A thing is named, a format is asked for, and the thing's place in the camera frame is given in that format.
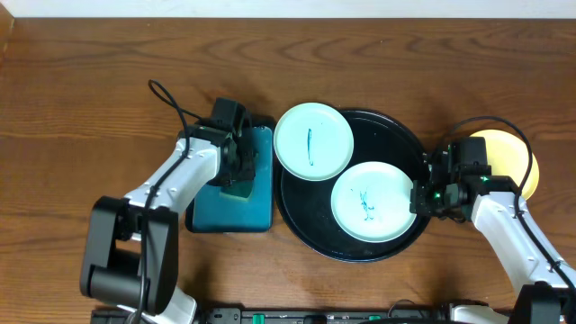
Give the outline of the green yellow sponge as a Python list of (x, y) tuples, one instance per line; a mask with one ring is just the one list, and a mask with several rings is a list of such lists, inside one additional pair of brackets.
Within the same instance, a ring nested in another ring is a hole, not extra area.
[(229, 186), (223, 186), (220, 192), (234, 199), (248, 200), (253, 192), (253, 186), (252, 181), (235, 181)]

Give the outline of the light green plate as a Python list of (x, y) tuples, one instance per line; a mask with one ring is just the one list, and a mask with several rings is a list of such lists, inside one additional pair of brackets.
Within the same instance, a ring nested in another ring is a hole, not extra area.
[(397, 239), (416, 220), (410, 212), (412, 187), (410, 178), (391, 164), (371, 161), (352, 166), (332, 189), (334, 219), (346, 234), (363, 242)]

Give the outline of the yellow plate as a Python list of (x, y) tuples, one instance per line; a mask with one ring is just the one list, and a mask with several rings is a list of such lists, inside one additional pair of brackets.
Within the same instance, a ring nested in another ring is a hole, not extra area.
[[(528, 153), (526, 143), (503, 130), (479, 130), (470, 138), (484, 138), (486, 158), (493, 176), (509, 176), (516, 185), (521, 184), (527, 171)], [(532, 154), (530, 173), (522, 189), (522, 197), (528, 200), (539, 182), (539, 165)]]

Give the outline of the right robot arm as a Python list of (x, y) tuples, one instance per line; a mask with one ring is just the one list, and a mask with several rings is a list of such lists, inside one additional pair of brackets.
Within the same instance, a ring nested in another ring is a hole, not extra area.
[(409, 209), (418, 216), (470, 222), (488, 240), (517, 295), (509, 323), (575, 321), (575, 270), (538, 228), (510, 177), (415, 181)]

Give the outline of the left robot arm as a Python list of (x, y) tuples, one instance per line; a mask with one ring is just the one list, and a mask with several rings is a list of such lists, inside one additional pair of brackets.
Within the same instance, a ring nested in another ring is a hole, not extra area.
[(94, 204), (80, 292), (130, 311), (134, 323), (191, 323), (197, 302), (177, 286), (179, 223), (206, 185), (255, 176), (255, 130), (192, 125), (160, 168), (122, 198)]

